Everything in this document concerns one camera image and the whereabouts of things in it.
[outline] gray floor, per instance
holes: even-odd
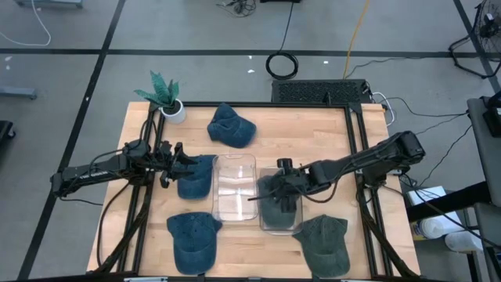
[[[113,49],[277,49],[287,23],[289,4],[259,5],[253,16],[236,19],[215,7],[216,0],[127,0]],[[294,7],[285,49],[346,50],[362,11],[363,0],[315,0]],[[475,0],[462,0],[473,21]],[[83,10],[42,6],[40,16],[52,33],[49,47],[98,49],[103,44],[117,0],[86,0]],[[22,42],[44,42],[32,10],[0,2],[0,31]],[[359,51],[445,51],[466,35],[452,1],[383,0],[371,3],[357,37]],[[0,38],[1,48],[19,48]],[[473,52],[471,43],[461,51]],[[35,101],[0,98],[0,120],[16,123],[17,137],[0,166],[0,280],[15,279],[49,191],[81,104],[97,56],[0,56],[0,85],[33,87]],[[373,58],[353,57],[351,67]],[[108,56],[97,82],[71,164],[83,164],[116,148],[128,102],[139,100],[134,89],[150,88],[149,70],[180,81],[185,101],[269,101],[272,79],[265,56]],[[296,79],[340,78],[343,57],[299,56]],[[480,60],[462,59],[482,71]],[[280,58],[272,68],[286,73]],[[394,60],[358,69],[372,90],[402,97],[415,110],[429,114],[466,110],[471,97],[493,94],[487,80],[465,73],[451,59]],[[440,118],[415,117],[397,100],[390,133],[419,131]],[[420,136],[426,159],[410,175],[424,179],[450,144],[468,127],[457,118]],[[426,185],[458,190],[483,180],[472,132],[462,139]],[[80,190],[74,197],[102,201],[105,185]],[[96,233],[100,208],[58,202],[42,241],[31,277],[83,273]],[[447,251],[443,240],[416,244],[423,274],[433,279],[469,280],[465,255]]]

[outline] clear plastic container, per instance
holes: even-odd
[[[222,221],[243,221],[258,216],[256,159],[251,154],[218,155],[213,160],[212,215]]]
[[[283,173],[281,168],[263,168],[259,172],[258,196],[269,195],[269,191],[274,187],[267,186],[270,179],[277,173]],[[276,202],[271,197],[258,200],[259,206],[259,225],[261,230],[272,235],[292,235],[301,232],[303,223],[303,204],[301,196],[297,195],[296,211],[283,212],[280,202]]]

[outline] butcher block tabletop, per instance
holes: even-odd
[[[129,103],[118,147],[138,139],[142,123],[146,120],[149,104]],[[189,156],[199,154],[252,154],[256,159],[257,175],[261,168],[276,166],[282,157],[293,159],[294,165],[306,165],[313,161],[336,160],[350,154],[348,131],[343,109],[334,108],[284,108],[284,107],[235,107],[242,117],[257,125],[257,134],[252,143],[243,149],[234,149],[220,142],[213,142],[207,134],[216,107],[187,107],[183,123],[165,123],[162,140],[171,144],[182,142]],[[388,137],[384,112],[379,104],[363,104],[363,117],[369,145],[374,146]],[[155,116],[158,124],[158,113]],[[358,148],[358,126],[352,115]],[[154,134],[150,144],[153,145]],[[157,173],[153,186],[153,198],[146,227],[146,235],[139,267],[140,276],[182,276],[176,269],[173,240],[167,230],[166,221],[173,215],[186,212],[212,211],[212,193],[204,200],[183,200],[177,194],[177,182],[164,189],[160,186]],[[104,204],[122,188],[126,180],[109,184]],[[400,190],[398,178],[388,176],[387,186]],[[318,199],[330,195],[331,189],[316,194]],[[354,279],[370,278],[367,262],[362,220],[359,204],[355,199],[355,177],[353,173],[343,176],[333,199],[326,204],[316,204],[303,199],[303,220],[318,215],[329,215],[348,220],[348,231],[344,236],[351,268],[343,277]],[[379,190],[380,207],[384,219],[386,236],[393,248],[409,268],[419,273],[416,251],[407,221],[402,196],[389,190]],[[105,259],[115,248],[124,233],[132,188],[128,188],[112,203],[103,222],[101,259]],[[138,210],[142,198],[139,198]],[[311,278],[300,243],[291,236],[276,236],[263,232],[259,217],[242,222],[223,222],[217,235],[217,255],[214,266],[207,277],[268,277],[268,278]],[[88,269],[97,268],[96,241],[90,255]],[[382,259],[377,241],[375,254],[378,272],[383,274]],[[126,270],[132,269],[135,238],[128,249]]]

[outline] blue baseball cap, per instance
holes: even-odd
[[[205,198],[211,192],[212,161],[215,155],[194,157],[197,162],[186,166],[192,175],[178,179],[178,195],[182,199],[197,200]]]
[[[216,233],[222,223],[206,212],[189,212],[167,219],[167,229],[174,238],[175,267],[180,273],[206,273],[216,259]]]
[[[239,116],[230,105],[221,103],[207,131],[212,141],[221,141],[234,148],[244,148],[256,134],[256,125]]]

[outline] dark green baseball cap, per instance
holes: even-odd
[[[302,231],[294,234],[303,249],[306,263],[318,277],[338,277],[350,270],[350,259],[344,242],[348,220],[328,215],[302,223]]]
[[[272,178],[271,175],[265,175],[258,179],[259,196],[269,195],[270,191],[275,189],[272,187]],[[294,225],[296,212],[282,212],[280,203],[273,197],[259,200],[259,208],[261,217],[269,229],[287,230]]]

